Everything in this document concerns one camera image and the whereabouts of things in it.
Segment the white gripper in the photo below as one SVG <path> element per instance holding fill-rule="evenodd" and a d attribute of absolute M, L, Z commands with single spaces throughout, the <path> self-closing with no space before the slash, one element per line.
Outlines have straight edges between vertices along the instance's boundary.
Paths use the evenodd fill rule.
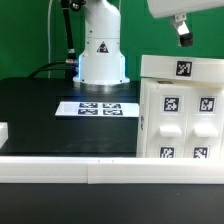
<path fill-rule="evenodd" d="M 193 33 L 189 31 L 184 13 L 224 6 L 224 0 L 147 0 L 154 18 L 171 17 L 181 47 L 193 45 Z"/>

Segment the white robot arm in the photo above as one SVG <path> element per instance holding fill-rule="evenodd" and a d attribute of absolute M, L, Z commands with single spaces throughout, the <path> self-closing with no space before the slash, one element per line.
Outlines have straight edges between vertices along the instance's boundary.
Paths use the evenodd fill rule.
<path fill-rule="evenodd" d="M 127 85 L 125 57 L 120 51 L 121 14 L 108 0 L 59 0 L 63 11 L 68 59 L 72 63 L 72 80 L 77 86 L 104 89 Z M 177 32 L 181 47 L 193 45 L 193 33 L 185 21 L 186 14 L 224 6 L 224 0 L 147 0 L 154 18 L 168 17 Z M 85 49 L 76 55 L 69 10 L 85 8 Z"/>

